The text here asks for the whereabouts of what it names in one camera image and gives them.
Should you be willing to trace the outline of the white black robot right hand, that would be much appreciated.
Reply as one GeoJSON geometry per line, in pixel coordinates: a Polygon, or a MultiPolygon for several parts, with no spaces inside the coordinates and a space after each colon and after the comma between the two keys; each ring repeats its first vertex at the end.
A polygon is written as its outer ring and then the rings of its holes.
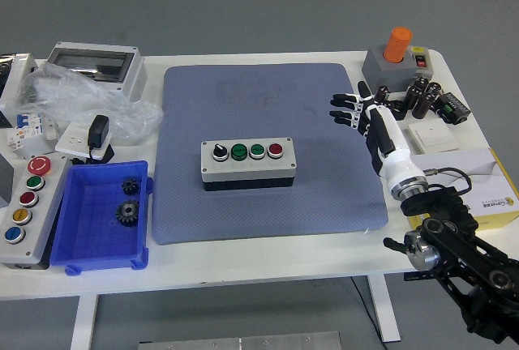
{"type": "Polygon", "coordinates": [[[357,130],[366,139],[372,167],[386,181],[394,199],[427,190],[427,179],[411,160],[395,117],[389,108],[375,102],[365,82],[358,82],[357,94],[335,94],[330,104],[335,107],[330,112],[335,123],[357,130]]]}

